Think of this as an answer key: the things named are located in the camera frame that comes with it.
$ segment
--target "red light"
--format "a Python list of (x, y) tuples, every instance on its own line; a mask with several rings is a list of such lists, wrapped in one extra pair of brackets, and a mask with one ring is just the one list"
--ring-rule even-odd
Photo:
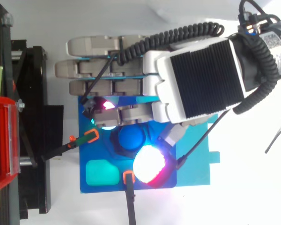
[(113, 105), (113, 103), (107, 101), (107, 102), (104, 102), (103, 106), (105, 107), (105, 109), (113, 109), (115, 108), (115, 106)]

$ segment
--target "robotic hand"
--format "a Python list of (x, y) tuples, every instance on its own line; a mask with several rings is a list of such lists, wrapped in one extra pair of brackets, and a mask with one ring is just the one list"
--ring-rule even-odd
[[(246, 12), (245, 2), (260, 14)], [(74, 38), (68, 53), (82, 58), (58, 62), (56, 76), (79, 78), (70, 82), (70, 93), (82, 96), (83, 114), (98, 127), (171, 122), (158, 140), (174, 146), (189, 125), (229, 109), (241, 114), (281, 79), (281, 20), (253, 0), (241, 0), (239, 13), (238, 33), (229, 37), (219, 37), (222, 25), (205, 22), (149, 37)], [(102, 110), (88, 96), (158, 96), (159, 101)]]

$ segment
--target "blue platform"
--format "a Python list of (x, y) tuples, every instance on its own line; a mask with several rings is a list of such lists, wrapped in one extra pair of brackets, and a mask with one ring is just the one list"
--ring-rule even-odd
[[(109, 97), (107, 98), (114, 105), (134, 105), (144, 102), (157, 101), (157, 97)], [(95, 125), (82, 115), (83, 107), (79, 107), (79, 136), (83, 136)], [(216, 117), (212, 117), (208, 122), (214, 122)], [(162, 132), (167, 123), (158, 123), (151, 121), (141, 124), (145, 131), (145, 143), (150, 144)], [(135, 136), (139, 132), (135, 127), (130, 127)], [(171, 149), (174, 157), (179, 158), (185, 154), (207, 131), (207, 123), (189, 127), (184, 137), (177, 143), (176, 147)], [(108, 192), (124, 190), (122, 173), (133, 169), (133, 160), (122, 155), (118, 155), (110, 142), (112, 130), (99, 129), (100, 139), (85, 144), (80, 147), (80, 189), (83, 193)], [(123, 131), (121, 133), (121, 145), (131, 144), (131, 134)], [(201, 145), (190, 155), (187, 162), (179, 170), (173, 172), (170, 179), (164, 184), (163, 188), (173, 188), (175, 186), (193, 186), (210, 184), (210, 163), (219, 163), (219, 152), (209, 152), (208, 139), (206, 138)], [(106, 169), (97, 165), (107, 165)], [(109, 185), (103, 176), (109, 176)], [(134, 189), (151, 189), (148, 185), (138, 181), (134, 184)]]

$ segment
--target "wire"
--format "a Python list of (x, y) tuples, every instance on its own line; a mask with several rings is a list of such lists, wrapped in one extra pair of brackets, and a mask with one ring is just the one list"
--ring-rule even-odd
[(267, 14), (266, 18), (274, 19), (276, 22), (281, 22), (281, 19), (278, 16), (274, 15), (274, 14)]
[(88, 95), (93, 89), (93, 87), (98, 83), (99, 79), (102, 77), (107, 68), (111, 65), (112, 61), (117, 58), (117, 63), (119, 66), (128, 63), (129, 61), (142, 56), (147, 51), (155, 50), (160, 47), (168, 46), (169, 44), (180, 42), (183, 40), (202, 37), (202, 36), (212, 36), (219, 37), (225, 31), (223, 25), (216, 22), (204, 22), (193, 24), (189, 26), (179, 27), (178, 29), (169, 30), (164, 33), (159, 33), (146, 37), (144, 40), (131, 45), (130, 47), (121, 50), (120, 52), (114, 53), (106, 62), (98, 76), (91, 83), (88, 89), (85, 91), (84, 95), (80, 99), (81, 104), (85, 104), (88, 100)]
[[(266, 14), (265, 11), (254, 0), (241, 0), (240, 3), (239, 3), (239, 13), (241, 15), (244, 15), (244, 4), (246, 2), (253, 5), (254, 8), (256, 8), (261, 14)], [(266, 20), (269, 24), (273, 24), (273, 21), (271, 21), (270, 18), (267, 18)]]
[(208, 136), (208, 134), (212, 131), (212, 129), (220, 122), (220, 120), (229, 112), (229, 110), (223, 112), (220, 117), (213, 123), (213, 125), (206, 131), (206, 133), (195, 143), (195, 145), (182, 157), (180, 157), (177, 160), (177, 169), (180, 169), (180, 167), (186, 162), (187, 157), (189, 157), (190, 154), (192, 154), (193, 151), (196, 150), (196, 148), (202, 143), (202, 141)]
[(279, 135), (281, 134), (281, 130), (276, 134), (276, 136), (273, 138), (272, 142), (270, 143), (270, 145), (268, 146), (268, 148), (266, 149), (265, 153), (267, 154), (268, 151), (270, 150), (270, 148), (272, 147), (272, 145), (274, 144), (274, 142), (277, 140), (277, 138), (279, 137)]
[(98, 76), (94, 79), (94, 81), (92, 82), (92, 84), (88, 87), (88, 89), (85, 91), (84, 95), (81, 97), (80, 99), (80, 103), (84, 104), (87, 102), (88, 100), (88, 95), (91, 92), (91, 90), (93, 89), (93, 87), (98, 83), (98, 81), (100, 80), (100, 78), (102, 77), (102, 75), (104, 74), (104, 72), (107, 70), (107, 68), (111, 65), (112, 61), (114, 60), (114, 58), (117, 56), (117, 53), (114, 53), (106, 62), (106, 64), (104, 65), (104, 67), (102, 68), (102, 70), (99, 72)]
[(237, 36), (242, 37), (248, 43), (247, 47), (259, 63), (262, 75), (267, 78), (253, 93), (233, 108), (236, 114), (241, 114), (254, 107), (272, 92), (279, 80), (279, 70), (270, 50), (260, 37), (237, 33), (236, 36), (230, 36), (230, 38)]

